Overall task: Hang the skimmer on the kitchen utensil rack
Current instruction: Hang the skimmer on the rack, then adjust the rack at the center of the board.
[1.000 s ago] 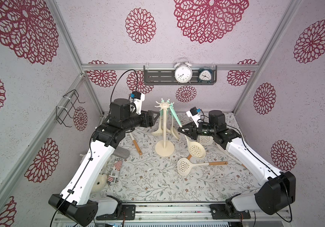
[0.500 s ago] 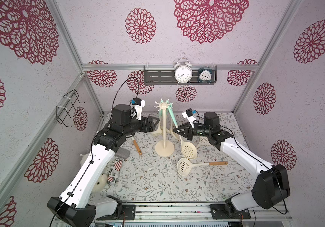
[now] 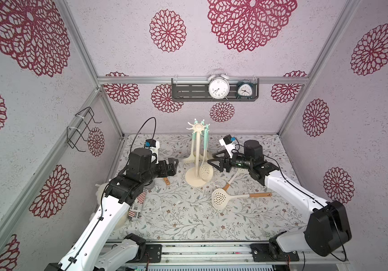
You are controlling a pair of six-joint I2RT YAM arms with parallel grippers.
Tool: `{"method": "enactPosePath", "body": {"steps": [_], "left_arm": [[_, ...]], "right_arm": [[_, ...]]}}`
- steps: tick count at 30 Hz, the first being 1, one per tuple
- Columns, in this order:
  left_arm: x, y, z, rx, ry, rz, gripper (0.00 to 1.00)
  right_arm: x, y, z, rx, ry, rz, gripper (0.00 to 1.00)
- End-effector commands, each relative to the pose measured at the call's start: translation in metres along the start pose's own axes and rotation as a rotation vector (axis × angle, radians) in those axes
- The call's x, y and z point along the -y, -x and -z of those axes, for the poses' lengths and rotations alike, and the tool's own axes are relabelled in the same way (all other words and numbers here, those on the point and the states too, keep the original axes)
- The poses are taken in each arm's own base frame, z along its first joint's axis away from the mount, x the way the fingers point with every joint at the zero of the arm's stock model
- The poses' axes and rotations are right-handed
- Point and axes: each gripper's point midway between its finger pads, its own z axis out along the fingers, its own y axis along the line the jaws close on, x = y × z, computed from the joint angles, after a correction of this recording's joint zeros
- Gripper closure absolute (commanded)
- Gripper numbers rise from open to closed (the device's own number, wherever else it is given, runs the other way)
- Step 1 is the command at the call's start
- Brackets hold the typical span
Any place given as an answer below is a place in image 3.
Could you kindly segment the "cream skimmer round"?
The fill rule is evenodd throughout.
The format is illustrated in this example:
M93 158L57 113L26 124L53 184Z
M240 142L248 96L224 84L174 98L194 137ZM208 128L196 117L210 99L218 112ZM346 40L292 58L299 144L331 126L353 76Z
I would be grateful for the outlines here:
M200 162L200 151L201 151L201 137L203 132L205 131L205 125L204 125L204 120L203 121L198 121L195 119L194 123L194 131L195 131L195 163L198 164Z

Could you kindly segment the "lone skimmer orange handle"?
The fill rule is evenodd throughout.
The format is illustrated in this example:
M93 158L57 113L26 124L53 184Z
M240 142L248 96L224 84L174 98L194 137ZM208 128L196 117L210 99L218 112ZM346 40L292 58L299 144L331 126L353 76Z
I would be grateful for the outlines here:
M166 186L170 186L170 181L169 181L169 179L167 177L164 177L163 181L166 184Z

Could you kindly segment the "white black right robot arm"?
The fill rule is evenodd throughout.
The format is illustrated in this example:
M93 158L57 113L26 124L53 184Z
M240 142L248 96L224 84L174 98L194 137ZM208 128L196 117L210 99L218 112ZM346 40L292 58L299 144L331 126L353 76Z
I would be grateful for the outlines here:
M264 154L258 141L245 141L243 152L238 151L234 141L233 137L221 139L224 150L214 153L208 164L220 172L233 168L247 170L252 179L278 193L308 219L300 230L285 231L269 239L269 256L273 260L306 250L326 257L344 248L352 239L352 232L342 203L327 201L292 181L276 159Z

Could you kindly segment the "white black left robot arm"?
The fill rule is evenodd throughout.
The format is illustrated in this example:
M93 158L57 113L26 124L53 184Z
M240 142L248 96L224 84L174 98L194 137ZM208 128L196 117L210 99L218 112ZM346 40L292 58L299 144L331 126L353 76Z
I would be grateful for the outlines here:
M137 148L129 154L123 170L104 189L100 207L71 250L58 262L49 263L48 271L116 271L125 263L141 260L145 239L129 234L122 244L102 254L117 223L126 217L144 186L155 178L174 176L178 159L159 160L150 149Z

